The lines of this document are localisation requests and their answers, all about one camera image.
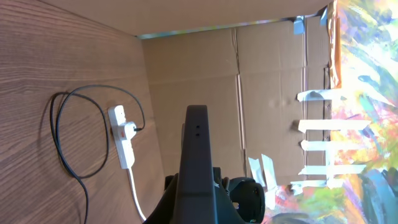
cardboard wall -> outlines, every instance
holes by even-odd
[[[132,35],[316,13],[331,0],[41,0]]]
[[[304,35],[293,31],[293,22],[284,21],[238,27],[237,36],[246,155],[270,157],[278,184],[302,179],[304,165],[298,144],[304,135],[292,127],[304,118],[295,100],[303,90]]]
[[[207,105],[213,165],[244,176],[234,29],[142,41],[165,175],[178,172],[188,105]]]
[[[213,165],[224,176],[243,176],[246,152],[254,159],[269,156],[279,185],[319,178],[297,175],[305,164],[325,164],[323,153],[306,154],[299,146],[305,138],[323,140],[323,133],[305,136],[294,126],[294,121],[324,116],[323,103],[296,100],[301,91],[323,89],[328,65],[326,26],[319,16],[306,23],[306,33],[299,35],[293,22],[284,21],[143,41],[166,175],[178,172],[186,107],[204,104]]]

wood grain surface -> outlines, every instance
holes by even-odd
[[[95,83],[125,88],[144,106],[147,126],[133,139],[133,172],[148,216],[162,195],[164,173],[140,41],[42,2],[0,0],[0,223],[83,223],[85,195],[58,159],[48,102],[55,92]],[[81,94],[104,110],[123,104],[127,120],[142,125],[138,106],[124,93]],[[94,105],[72,98],[60,135],[77,174],[100,166],[105,134]],[[104,169],[83,181],[90,195],[88,223],[140,223],[113,139]]]

tape strip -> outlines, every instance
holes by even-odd
[[[304,187],[329,187],[330,189],[342,187],[344,179],[333,179],[333,180],[304,180],[304,181],[293,181],[292,190],[294,195],[303,193]]]
[[[259,183],[259,184],[261,184],[262,187],[265,187],[266,183],[264,182],[264,179],[262,178],[260,160],[249,158],[249,163],[250,163],[250,169],[251,169],[251,174],[253,175],[253,179],[256,181],[256,183]]]
[[[363,130],[371,121],[344,119],[304,119],[300,120],[298,130]]]
[[[304,166],[299,175],[326,175],[330,170],[333,175],[338,174],[359,174],[366,165],[336,165],[336,166]]]
[[[328,8],[326,7],[326,9],[323,11],[323,14],[321,16],[320,25],[325,26],[327,20],[328,20]]]
[[[329,151],[329,150],[358,150],[365,146],[347,141],[307,141],[303,140],[301,148],[304,151]]]
[[[315,100],[346,100],[343,97],[342,89],[331,90],[309,90],[297,94],[297,100],[301,101],[315,101]]]
[[[264,175],[266,177],[267,188],[273,189],[277,187],[276,178],[275,178],[275,170],[274,170],[274,162],[272,159],[264,154],[261,154],[262,166],[264,167]]]
[[[325,164],[326,164],[326,180],[332,181],[335,178],[334,169],[329,169],[335,166],[335,157],[336,151],[335,150],[328,150],[325,151]]]
[[[276,188],[268,190],[266,192],[266,206],[271,210],[274,210],[276,208],[276,199],[275,199],[276,193],[277,193]]]
[[[296,20],[293,22],[293,34],[299,35],[303,34],[305,31],[304,28],[304,16],[297,16]]]

power strip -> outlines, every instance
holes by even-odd
[[[126,122],[122,105],[110,108],[108,114],[114,142],[118,150],[120,166],[122,169],[130,169],[135,161],[131,139],[137,133],[137,131],[135,131],[137,126],[134,122]]]

cardboard seam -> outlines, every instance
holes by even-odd
[[[329,66],[326,66],[323,69],[323,83],[324,88],[326,90],[330,89],[330,74],[329,74]],[[331,101],[323,102],[323,119],[331,119]],[[323,140],[330,141],[330,130],[323,130]],[[326,165],[326,153],[323,153],[323,162]]]
[[[303,52],[304,52],[304,55],[303,55],[304,64],[303,64],[303,84],[302,84],[302,88],[304,89],[304,91],[307,91],[308,90],[308,83],[307,83],[307,78],[308,78],[308,72],[307,72],[307,65],[308,65],[307,56],[308,55],[307,55],[307,52],[308,52],[308,50],[307,50],[307,20],[306,19],[304,19],[303,46],[304,46],[304,49],[303,49]],[[308,115],[307,115],[308,103],[304,102],[302,108],[303,108],[303,117],[304,117],[304,119],[308,119]],[[308,136],[307,136],[306,133],[304,133],[304,140],[308,140]],[[304,165],[305,166],[308,165],[307,162],[308,162],[308,152],[305,151],[304,152]],[[304,175],[304,180],[308,180],[308,175]]]
[[[243,153],[243,173],[244,176],[248,176],[247,159],[246,159],[246,138],[244,129],[244,116],[243,116],[243,97],[242,97],[242,81],[241,81],[241,69],[239,66],[239,50],[238,50],[238,31],[233,28],[232,31],[232,43],[236,54],[236,65],[238,66],[238,74],[236,74],[236,91],[238,95],[238,115],[239,115],[239,132],[241,137],[241,150]]]

